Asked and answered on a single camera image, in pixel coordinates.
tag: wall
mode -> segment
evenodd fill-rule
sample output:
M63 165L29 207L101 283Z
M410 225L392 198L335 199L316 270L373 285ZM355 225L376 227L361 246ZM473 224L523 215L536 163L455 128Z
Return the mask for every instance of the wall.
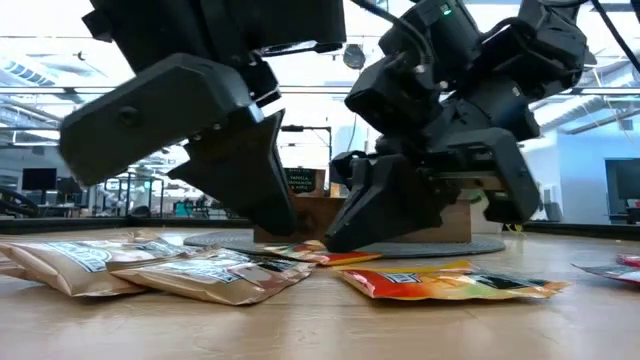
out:
M27 167L58 169L58 176L70 176L71 172L55 147L45 147L44 155L34 155L31 149L0 150L0 170L22 172Z
M560 155L557 135L549 132L542 139L525 141L522 155L529 166L533 179L542 187L553 186L554 201L562 209L562 188L560 186Z
M605 160L605 169L607 171L607 200L610 214L618 214L625 211L627 208L627 201L632 199L622 199L620 198L620 193L618 190L618 171L620 166L627 165L626 162L629 160L619 160L619 159L606 159ZM612 223L614 224L626 224L626 221L623 220L614 220Z
M610 224L605 159L640 157L640 133L630 141L617 124L558 137L564 222Z

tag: ceiling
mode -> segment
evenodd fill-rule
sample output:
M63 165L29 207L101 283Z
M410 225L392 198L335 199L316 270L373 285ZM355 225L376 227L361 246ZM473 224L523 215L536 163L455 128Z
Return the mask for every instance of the ceiling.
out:
M601 2L628 3L628 0ZM518 3L519 1L514 0L467 1L468 9L482 31L487 31L505 17L517 15ZM389 1L388 5L392 13L401 14L409 8L411 2L394 0ZM91 39L81 21L82 16L91 10L88 0L3 1L0 4L0 69L10 68L11 64L16 63L28 67L35 75L29 79L23 79L6 70L0 70L0 87L43 84L111 87L130 79L133 73L117 47L114 44ZM637 85L635 83L640 81L640 77L634 77L628 60L615 44L598 14L591 10L590 5L583 5L578 25L587 35L590 50L596 55L598 65L585 73L581 85L640 86L640 83ZM380 35L389 28L389 24L372 17L349 1L345 1L345 14L348 42L362 45L368 63L381 57L376 44ZM610 17L630 47L640 54L640 24L635 14L612 12ZM270 59L270 63L284 86L349 85L357 79L358 72L348 69L339 55L339 53L329 55L306 53ZM21 119L18 124L21 127L55 127L60 118L96 96L98 95L69 97L22 94L12 96L13 103L3 101L0 97L0 115L4 112L4 117L0 117L0 123L17 126L16 122L6 121L8 118L13 118ZM290 114L297 114L290 116L291 123L299 124L308 121L322 123L322 119L328 119L329 114L333 114L331 116L335 120L327 123L334 128L351 126L353 123L353 117L348 110L337 109L337 106L342 107L340 103L331 104L331 100L335 100L335 97L318 95L312 100L308 97L304 106L296 107L296 104L301 103L300 99L300 97L289 97L287 101L292 108ZM634 103L634 96L618 96L617 99L582 96L579 100L558 96L540 104L534 104L534 108L538 122L546 127L546 130L553 128L565 131L588 125L594 120L608 118L614 113L620 114L622 113L620 109L631 107ZM57 137L52 132L39 133L33 130L29 133L19 132L17 136L38 142L55 142ZM317 154L319 159L321 156L326 156L322 147L327 139L319 139L313 133L295 136L300 143L313 143L314 145L310 146L315 150L308 151ZM0 146L3 142L6 145L14 140L16 140L14 135L3 132L0 125ZM176 161L181 162L185 155L176 150L171 151L169 155L159 153L154 156L158 162L171 161L175 164Z

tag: snack bag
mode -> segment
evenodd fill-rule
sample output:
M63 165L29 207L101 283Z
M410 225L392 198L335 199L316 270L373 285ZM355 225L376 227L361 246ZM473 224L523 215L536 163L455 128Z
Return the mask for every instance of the snack bag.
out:
M640 267L640 255L619 254L616 261L618 264Z
M138 230L130 231L127 234L127 240L129 242L148 242L152 240L163 240L163 239L154 232L144 230L144 229L138 229Z
M0 252L19 266L0 270L0 274L35 279L69 296L130 294L145 289L109 275L107 261L157 259L202 251L162 239L138 241L141 240L0 243Z
M10 276L16 279L41 282L32 273L28 272L27 269L16 263L6 262L0 264L0 275Z
M441 267L335 269L349 284L371 298L397 300L467 300L549 298L568 286L564 282L519 279L472 268L468 261Z
M345 254L330 253L324 244L317 240L287 246L267 246L265 250L286 258L314 262L326 266L353 264L377 259L382 256L381 254L363 252L350 252Z
M112 275L140 286L227 305L261 302L309 276L314 266L226 249L107 264Z
M578 269L584 270L590 274L602 276L608 279L620 280L632 284L640 284L640 268L624 264L614 264L605 266L578 266Z

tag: gray mat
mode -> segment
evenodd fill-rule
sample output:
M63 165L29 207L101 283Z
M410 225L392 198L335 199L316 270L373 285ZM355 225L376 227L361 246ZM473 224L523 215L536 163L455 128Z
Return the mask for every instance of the gray mat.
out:
M253 230L218 231L196 235L186 238L184 243L185 245L193 246L219 245L230 250L236 250L248 254L273 255L272 253L262 249L262 245L256 245L253 243ZM387 259L402 259L476 255L502 251L504 249L504 243L500 240L480 235L473 235L471 243L467 244L376 243L360 248L357 251L382 254L383 258Z

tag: wooden table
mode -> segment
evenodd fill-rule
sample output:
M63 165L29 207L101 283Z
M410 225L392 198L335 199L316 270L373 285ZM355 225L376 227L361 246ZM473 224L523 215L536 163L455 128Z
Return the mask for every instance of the wooden table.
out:
M78 232L75 239L123 233ZM162 230L168 240L210 230ZM64 238L65 234L27 239ZM487 269L574 283L548 301L372 301L318 270L266 302L229 307L166 294L70 299L0 277L0 359L633 359L640 287L586 274L640 243L505 236ZM450 259L384 261L439 264Z

